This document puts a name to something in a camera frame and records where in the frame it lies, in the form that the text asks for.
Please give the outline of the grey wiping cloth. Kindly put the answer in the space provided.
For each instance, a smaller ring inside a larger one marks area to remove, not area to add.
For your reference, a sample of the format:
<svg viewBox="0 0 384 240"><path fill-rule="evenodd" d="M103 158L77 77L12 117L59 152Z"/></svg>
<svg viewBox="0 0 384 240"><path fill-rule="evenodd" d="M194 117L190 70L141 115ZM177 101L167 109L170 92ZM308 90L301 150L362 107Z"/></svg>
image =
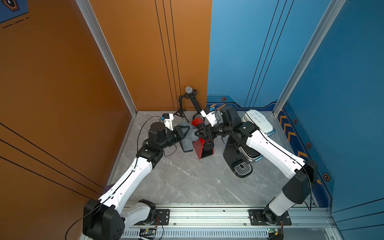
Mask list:
<svg viewBox="0 0 384 240"><path fill-rule="evenodd" d="M190 123L185 122L180 123L178 127L181 128L184 136L184 138L180 142L183 152L192 152L194 150L193 143L200 139L200 137L198 136L198 128L191 125Z"/></svg>

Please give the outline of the red coffee machine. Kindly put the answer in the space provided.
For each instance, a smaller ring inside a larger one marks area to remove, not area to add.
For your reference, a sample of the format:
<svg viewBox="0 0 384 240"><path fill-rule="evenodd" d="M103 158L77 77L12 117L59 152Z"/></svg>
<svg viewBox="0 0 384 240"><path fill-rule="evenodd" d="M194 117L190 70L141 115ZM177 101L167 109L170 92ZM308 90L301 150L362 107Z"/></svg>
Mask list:
<svg viewBox="0 0 384 240"><path fill-rule="evenodd" d="M205 124L203 122L203 119L196 118L192 121L192 125L195 127L204 127ZM198 141L195 141L193 143L194 150L197 154L198 159L203 159L209 156L212 156L214 154L214 149L206 150L205 149L205 140L199 139Z"/></svg>

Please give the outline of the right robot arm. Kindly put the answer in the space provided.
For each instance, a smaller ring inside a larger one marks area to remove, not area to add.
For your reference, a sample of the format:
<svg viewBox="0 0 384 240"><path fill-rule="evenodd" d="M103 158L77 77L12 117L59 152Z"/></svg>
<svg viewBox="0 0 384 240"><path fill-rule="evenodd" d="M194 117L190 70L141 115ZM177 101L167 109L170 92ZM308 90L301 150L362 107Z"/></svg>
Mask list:
<svg viewBox="0 0 384 240"><path fill-rule="evenodd" d="M263 218L267 224L280 223L290 208L311 196L318 179L317 163L295 156L273 141L264 127L267 120L260 113L249 110L241 118L235 107L223 106L219 110L205 108L200 115L209 122L197 126L197 136L204 140L204 148L211 150L215 138L228 137L225 159L235 174L247 177L253 170L251 163L263 157L288 179L279 194L264 208Z"/></svg>

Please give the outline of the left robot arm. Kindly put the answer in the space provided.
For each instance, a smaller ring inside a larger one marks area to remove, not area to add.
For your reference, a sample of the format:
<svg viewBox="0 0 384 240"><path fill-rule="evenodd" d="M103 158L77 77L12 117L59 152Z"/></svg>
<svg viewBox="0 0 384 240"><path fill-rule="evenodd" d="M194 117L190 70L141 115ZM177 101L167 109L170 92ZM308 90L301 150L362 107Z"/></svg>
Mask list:
<svg viewBox="0 0 384 240"><path fill-rule="evenodd" d="M98 200L84 206L83 234L93 240L118 240L125 228L137 223L152 225L156 221L156 204L140 200L124 211L124 207L141 181L155 168L168 147L180 144L183 150L193 150L199 139L198 129L181 123L169 129L163 122L151 124L148 138L138 150L133 163L120 179Z"/></svg>

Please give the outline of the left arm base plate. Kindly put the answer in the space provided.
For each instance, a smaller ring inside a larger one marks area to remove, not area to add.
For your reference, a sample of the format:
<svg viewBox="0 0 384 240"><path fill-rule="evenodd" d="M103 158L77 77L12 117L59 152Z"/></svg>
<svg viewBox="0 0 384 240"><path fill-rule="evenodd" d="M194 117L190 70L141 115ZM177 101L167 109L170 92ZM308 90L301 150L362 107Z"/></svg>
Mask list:
<svg viewBox="0 0 384 240"><path fill-rule="evenodd" d="M163 226L167 226L170 220L170 209L156 209L156 213L150 213L149 218L143 222L137 223L137 225L157 225L160 223Z"/></svg>

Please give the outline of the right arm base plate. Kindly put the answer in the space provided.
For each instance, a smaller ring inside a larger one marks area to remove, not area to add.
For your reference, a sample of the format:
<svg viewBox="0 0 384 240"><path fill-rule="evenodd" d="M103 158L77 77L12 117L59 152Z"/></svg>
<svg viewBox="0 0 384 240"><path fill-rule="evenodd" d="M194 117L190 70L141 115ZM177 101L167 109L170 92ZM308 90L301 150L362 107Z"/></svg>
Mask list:
<svg viewBox="0 0 384 240"><path fill-rule="evenodd" d="M252 226L291 226L292 221L288 211L281 216L276 216L271 211L265 211L262 209L250 209L248 210L249 219Z"/></svg>

